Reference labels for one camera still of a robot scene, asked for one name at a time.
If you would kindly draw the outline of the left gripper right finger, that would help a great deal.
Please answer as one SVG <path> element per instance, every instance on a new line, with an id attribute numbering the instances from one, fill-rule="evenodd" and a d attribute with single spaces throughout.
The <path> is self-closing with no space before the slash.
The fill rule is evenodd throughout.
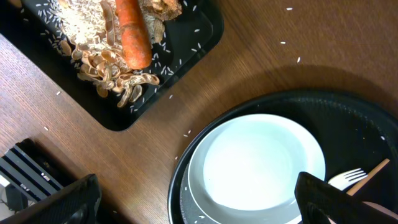
<path id="1" fill-rule="evenodd" d="M 397 219 L 355 199 L 317 177 L 300 172 L 295 198 L 303 224 L 397 224 Z"/>

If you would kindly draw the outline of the orange carrot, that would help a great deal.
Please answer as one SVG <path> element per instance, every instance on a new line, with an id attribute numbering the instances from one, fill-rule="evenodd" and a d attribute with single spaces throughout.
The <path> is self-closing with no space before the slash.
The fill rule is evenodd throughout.
<path id="1" fill-rule="evenodd" d="M 148 31 L 138 0 L 115 0 L 119 17 L 119 33 L 127 65 L 143 69 L 151 64 Z"/>

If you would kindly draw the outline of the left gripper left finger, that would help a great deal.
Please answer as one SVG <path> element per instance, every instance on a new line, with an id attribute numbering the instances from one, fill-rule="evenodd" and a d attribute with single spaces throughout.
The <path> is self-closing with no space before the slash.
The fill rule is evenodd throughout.
<path id="1" fill-rule="evenodd" d="M 89 174 L 55 194 L 1 221 L 1 224 L 95 224 L 102 193 Z"/>

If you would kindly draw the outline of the rice and food scraps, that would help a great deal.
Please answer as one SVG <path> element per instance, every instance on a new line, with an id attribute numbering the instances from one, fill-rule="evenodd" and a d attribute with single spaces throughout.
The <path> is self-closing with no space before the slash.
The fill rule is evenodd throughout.
<path id="1" fill-rule="evenodd" d="M 165 22 L 182 13 L 178 1 L 139 1 L 150 39 L 151 51 L 165 37 Z M 117 106 L 135 103 L 144 93 L 144 85 L 157 86 L 156 74 L 131 69 L 124 58 L 119 17 L 113 0 L 40 1 L 35 5 L 44 24 L 55 31 L 49 42 L 57 52 L 71 58 L 77 77 L 96 87 L 106 98 L 113 91 L 121 95 Z"/>

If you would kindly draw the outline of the white plastic fork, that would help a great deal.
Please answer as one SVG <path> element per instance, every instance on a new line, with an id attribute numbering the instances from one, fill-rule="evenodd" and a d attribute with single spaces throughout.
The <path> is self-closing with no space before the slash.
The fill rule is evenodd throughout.
<path id="1" fill-rule="evenodd" d="M 328 184 L 337 188 L 338 190 L 344 191 L 344 189 L 347 189 L 360 180 L 365 179 L 367 176 L 368 175 L 365 173 L 365 171 L 363 171 L 361 168 L 357 168 L 332 177 L 328 181 Z"/>

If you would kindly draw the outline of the white plate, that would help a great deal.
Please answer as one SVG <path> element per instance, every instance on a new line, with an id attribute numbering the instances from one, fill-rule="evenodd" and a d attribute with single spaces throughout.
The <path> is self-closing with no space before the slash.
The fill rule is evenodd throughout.
<path id="1" fill-rule="evenodd" d="M 188 167 L 194 202 L 217 223 L 300 223 L 300 172 L 323 180 L 323 151 L 303 126 L 250 114 L 217 126 L 200 141 Z"/>

